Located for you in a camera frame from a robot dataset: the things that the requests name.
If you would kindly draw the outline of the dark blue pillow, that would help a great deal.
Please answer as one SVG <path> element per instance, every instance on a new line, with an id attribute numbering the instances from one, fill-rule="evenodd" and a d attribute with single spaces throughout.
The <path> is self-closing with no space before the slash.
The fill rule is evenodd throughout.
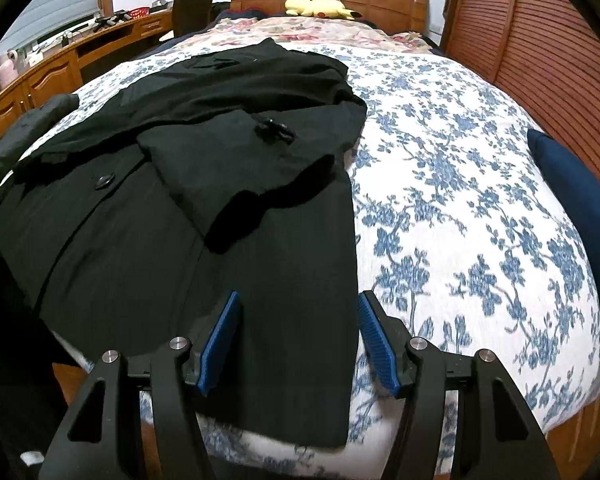
<path id="1" fill-rule="evenodd" d="M 581 237 L 600 303 L 600 181 L 546 133 L 530 129 L 527 140 L 536 166 Z"/>

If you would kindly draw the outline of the dark brown desk chair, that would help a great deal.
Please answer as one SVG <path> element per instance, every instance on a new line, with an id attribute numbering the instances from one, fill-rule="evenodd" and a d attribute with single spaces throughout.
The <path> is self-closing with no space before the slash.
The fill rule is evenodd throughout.
<path id="1" fill-rule="evenodd" d="M 172 30 L 175 38 L 199 32 L 210 23 L 213 0 L 173 0 Z"/>

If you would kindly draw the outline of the yellow Pikachu plush toy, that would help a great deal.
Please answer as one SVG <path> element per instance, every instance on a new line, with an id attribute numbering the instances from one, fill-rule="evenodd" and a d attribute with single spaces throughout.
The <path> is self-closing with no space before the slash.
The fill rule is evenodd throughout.
<path id="1" fill-rule="evenodd" d="M 344 18 L 356 20 L 362 14 L 348 9 L 340 0 L 286 0 L 285 11 L 305 18 Z"/>

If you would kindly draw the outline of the pink floral beige quilt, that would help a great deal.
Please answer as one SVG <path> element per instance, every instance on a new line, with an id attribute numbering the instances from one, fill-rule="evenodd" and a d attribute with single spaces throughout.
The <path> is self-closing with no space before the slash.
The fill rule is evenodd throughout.
<path id="1" fill-rule="evenodd" d="M 419 32 L 388 35 L 381 29 L 361 22 L 334 18 L 223 18 L 208 32 L 180 41 L 175 47 L 183 51 L 223 50 L 258 44 L 273 39 L 278 44 L 298 46 L 356 47 L 406 54 L 430 53 L 431 47 Z"/>

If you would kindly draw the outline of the black double-breasted coat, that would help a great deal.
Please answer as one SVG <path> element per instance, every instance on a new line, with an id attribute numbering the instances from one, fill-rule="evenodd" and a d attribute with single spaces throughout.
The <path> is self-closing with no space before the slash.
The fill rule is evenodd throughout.
<path id="1" fill-rule="evenodd" d="M 0 187 L 0 251 L 87 358 L 144 354 L 244 306 L 211 417 L 347 441 L 358 272 L 344 168 L 365 102 L 336 58 L 272 40 L 140 78 Z"/>

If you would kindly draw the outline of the blue floral white bedsheet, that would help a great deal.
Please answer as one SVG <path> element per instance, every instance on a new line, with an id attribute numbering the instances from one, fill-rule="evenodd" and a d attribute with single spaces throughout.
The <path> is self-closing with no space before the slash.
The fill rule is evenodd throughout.
<path id="1" fill-rule="evenodd" d="M 358 284 L 446 351 L 492 348 L 541 428 L 600 395 L 600 304 L 532 159 L 533 120 L 453 61 L 327 40 L 367 105 L 349 154 Z"/>

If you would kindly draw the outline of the pink bottle on desk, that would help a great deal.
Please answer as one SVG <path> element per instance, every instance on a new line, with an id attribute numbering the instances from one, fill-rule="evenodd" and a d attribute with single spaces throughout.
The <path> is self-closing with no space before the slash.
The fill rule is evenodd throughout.
<path id="1" fill-rule="evenodd" d="M 5 90 L 19 76 L 17 70 L 18 53 L 9 50 L 0 56 L 0 89 Z"/>

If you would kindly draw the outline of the red basket on desk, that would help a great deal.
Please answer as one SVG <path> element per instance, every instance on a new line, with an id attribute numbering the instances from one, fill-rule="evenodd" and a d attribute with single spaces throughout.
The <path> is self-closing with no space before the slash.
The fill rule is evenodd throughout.
<path id="1" fill-rule="evenodd" d="M 149 6 L 139 6 L 138 8 L 135 8 L 128 12 L 128 14 L 131 18 L 144 18 L 149 13 L 150 13 Z"/>

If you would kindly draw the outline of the brown louvered wardrobe doors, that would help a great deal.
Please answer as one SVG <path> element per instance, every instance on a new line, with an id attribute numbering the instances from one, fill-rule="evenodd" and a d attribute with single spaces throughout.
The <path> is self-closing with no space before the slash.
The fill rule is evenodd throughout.
<path id="1" fill-rule="evenodd" d="M 441 49 L 600 179 L 600 40 L 568 0 L 448 0 Z"/>

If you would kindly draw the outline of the grey window roller blind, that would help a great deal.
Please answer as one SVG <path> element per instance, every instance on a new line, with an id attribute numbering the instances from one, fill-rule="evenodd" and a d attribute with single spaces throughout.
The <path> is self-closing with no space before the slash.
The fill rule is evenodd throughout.
<path id="1" fill-rule="evenodd" d="M 75 21 L 91 18 L 98 10 L 98 0 L 32 0 L 6 30 L 0 41 L 0 56 Z"/>

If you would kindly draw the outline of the long wooden desk cabinet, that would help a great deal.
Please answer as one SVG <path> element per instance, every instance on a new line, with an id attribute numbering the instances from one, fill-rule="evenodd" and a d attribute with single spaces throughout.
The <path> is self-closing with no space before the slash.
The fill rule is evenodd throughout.
<path id="1" fill-rule="evenodd" d="M 136 58 L 171 29 L 171 12 L 163 10 L 94 32 L 43 58 L 0 91 L 0 137 L 23 113 Z"/>

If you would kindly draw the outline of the dark grey folded garment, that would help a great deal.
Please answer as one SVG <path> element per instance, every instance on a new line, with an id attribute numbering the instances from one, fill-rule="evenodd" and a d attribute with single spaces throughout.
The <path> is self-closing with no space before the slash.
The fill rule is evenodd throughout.
<path id="1" fill-rule="evenodd" d="M 80 98 L 75 93 L 58 94 L 20 116 L 0 139 L 0 183 L 24 152 L 79 104 Z"/>

